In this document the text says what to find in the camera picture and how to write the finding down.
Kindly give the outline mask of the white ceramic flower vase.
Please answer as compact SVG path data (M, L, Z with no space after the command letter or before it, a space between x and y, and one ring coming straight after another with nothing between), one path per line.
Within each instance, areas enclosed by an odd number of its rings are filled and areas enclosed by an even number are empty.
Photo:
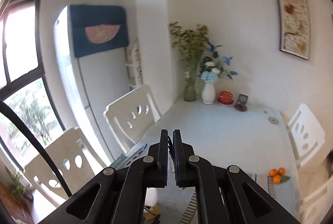
M204 104L211 105L216 98L215 84L212 81L206 81L201 92L201 99Z

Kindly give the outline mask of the white chair near left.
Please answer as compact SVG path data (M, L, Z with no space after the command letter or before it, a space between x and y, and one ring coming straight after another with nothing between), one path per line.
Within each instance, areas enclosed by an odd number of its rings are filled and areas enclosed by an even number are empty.
M66 130L45 150L72 194L107 167L80 128ZM24 175L53 206L59 207L68 199L60 181L41 155L37 155L24 167Z

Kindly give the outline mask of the potted green plant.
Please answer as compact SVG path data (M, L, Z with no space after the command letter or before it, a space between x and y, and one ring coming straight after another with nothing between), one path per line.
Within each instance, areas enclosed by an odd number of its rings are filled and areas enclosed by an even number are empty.
M32 203L34 201L34 197L20 182L20 174L15 171L14 173L10 173L10 177L11 183L9 185L9 190L13 198L18 202L21 202L23 199L25 199Z

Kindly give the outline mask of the patterned blue woven table mat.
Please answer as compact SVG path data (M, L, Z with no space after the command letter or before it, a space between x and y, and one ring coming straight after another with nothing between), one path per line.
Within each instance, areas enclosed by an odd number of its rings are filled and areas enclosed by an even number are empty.
M228 223L298 222L242 169L235 165L225 169L220 189Z

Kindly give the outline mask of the white dotted rice paddle small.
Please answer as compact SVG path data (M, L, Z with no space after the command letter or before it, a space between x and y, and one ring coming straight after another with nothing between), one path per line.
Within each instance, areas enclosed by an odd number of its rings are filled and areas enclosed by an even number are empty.
M144 205L146 207L154 207L158 203L158 190L156 188L148 188Z

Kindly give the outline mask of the red lidded tea cup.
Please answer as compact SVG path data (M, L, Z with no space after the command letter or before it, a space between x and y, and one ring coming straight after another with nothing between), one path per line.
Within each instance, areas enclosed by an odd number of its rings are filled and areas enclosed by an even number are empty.
M225 106L232 105L234 103L234 95L230 90L223 90L219 93L219 103Z

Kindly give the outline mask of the glass vase green stems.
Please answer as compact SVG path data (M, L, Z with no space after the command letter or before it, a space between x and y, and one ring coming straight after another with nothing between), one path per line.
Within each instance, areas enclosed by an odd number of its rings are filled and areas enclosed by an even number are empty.
M169 24L171 47L177 48L184 65L185 90L183 99L187 102L196 100L196 73L201 56L208 42L209 29L204 24L196 28L184 29L179 22Z

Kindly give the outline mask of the white chair far right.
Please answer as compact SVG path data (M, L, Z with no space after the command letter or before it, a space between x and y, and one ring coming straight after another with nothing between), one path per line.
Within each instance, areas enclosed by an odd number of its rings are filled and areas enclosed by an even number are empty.
M301 103L287 124L296 166L307 165L325 143L326 134L312 111Z

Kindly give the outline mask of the white refrigerator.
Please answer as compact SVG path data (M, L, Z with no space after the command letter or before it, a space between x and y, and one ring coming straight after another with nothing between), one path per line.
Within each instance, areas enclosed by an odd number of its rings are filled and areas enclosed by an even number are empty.
M76 58L73 49L69 6L54 23L57 64L78 127L106 164L122 149L103 113L106 107L130 91L126 48Z

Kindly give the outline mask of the dark phone stand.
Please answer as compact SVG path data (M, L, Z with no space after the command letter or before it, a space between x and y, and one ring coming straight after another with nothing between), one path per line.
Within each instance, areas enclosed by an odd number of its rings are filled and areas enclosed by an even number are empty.
M247 111L247 101L248 96L245 94L240 94L238 96L236 104L234 105L235 109L241 112Z

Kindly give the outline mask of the white chair near right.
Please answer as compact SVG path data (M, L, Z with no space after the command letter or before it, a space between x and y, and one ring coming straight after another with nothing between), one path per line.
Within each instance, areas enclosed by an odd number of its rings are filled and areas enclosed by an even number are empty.
M312 194L303 198L300 210L301 223L321 223L332 206L332 177Z

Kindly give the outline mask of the framed floral picture large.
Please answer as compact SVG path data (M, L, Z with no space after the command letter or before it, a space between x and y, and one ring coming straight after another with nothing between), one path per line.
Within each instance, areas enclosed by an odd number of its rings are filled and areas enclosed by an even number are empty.
M281 26L280 51L309 60L311 22L307 0L278 0Z

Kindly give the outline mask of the white chair far left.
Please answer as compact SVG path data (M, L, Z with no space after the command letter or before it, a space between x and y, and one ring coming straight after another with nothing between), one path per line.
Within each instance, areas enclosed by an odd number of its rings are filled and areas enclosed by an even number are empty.
M124 153L128 153L162 117L147 84L110 103L103 115Z

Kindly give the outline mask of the bamboo utensil holder cup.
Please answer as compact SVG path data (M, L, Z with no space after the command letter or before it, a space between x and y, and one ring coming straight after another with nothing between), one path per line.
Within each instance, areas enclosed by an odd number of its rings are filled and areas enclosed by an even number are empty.
M152 207L145 206L143 210L144 223L153 223L153 221L158 220L162 212L158 204Z

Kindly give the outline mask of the white chair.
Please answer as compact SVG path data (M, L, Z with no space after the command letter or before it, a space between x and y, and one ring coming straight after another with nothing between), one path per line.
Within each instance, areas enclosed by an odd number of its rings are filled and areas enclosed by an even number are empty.
M301 103L287 124L296 166L307 165L325 143L326 134L312 111Z
M332 206L332 177L312 194L303 198L300 210L301 223L321 223Z
M72 194L107 167L80 128L66 130L45 150ZM68 199L60 181L41 155L37 155L24 167L24 175L53 206L59 207Z
M162 117L147 84L110 103L103 115L124 153L128 153Z

